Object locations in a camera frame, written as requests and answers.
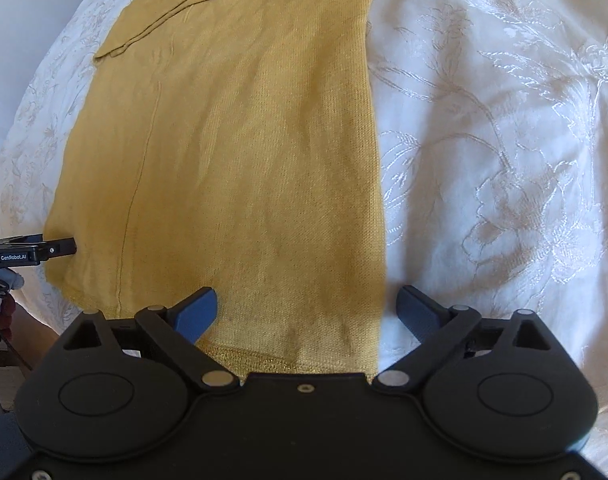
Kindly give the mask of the white embroidered bedspread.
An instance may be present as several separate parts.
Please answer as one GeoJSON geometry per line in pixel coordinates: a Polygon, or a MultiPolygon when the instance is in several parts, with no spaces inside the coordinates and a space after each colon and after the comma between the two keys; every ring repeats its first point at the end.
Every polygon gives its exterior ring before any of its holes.
{"type": "Polygon", "coordinates": [[[538,313],[608,474],[608,0],[373,0],[387,286],[538,313]]]}

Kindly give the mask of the mustard yellow knit sweater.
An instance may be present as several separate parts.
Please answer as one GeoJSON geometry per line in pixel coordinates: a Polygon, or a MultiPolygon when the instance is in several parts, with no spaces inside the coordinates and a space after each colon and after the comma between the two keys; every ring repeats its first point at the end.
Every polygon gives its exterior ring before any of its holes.
{"type": "Polygon", "coordinates": [[[133,0],[96,52],[46,277],[109,318],[208,286],[240,374],[373,373],[384,306],[372,0],[133,0]]]}

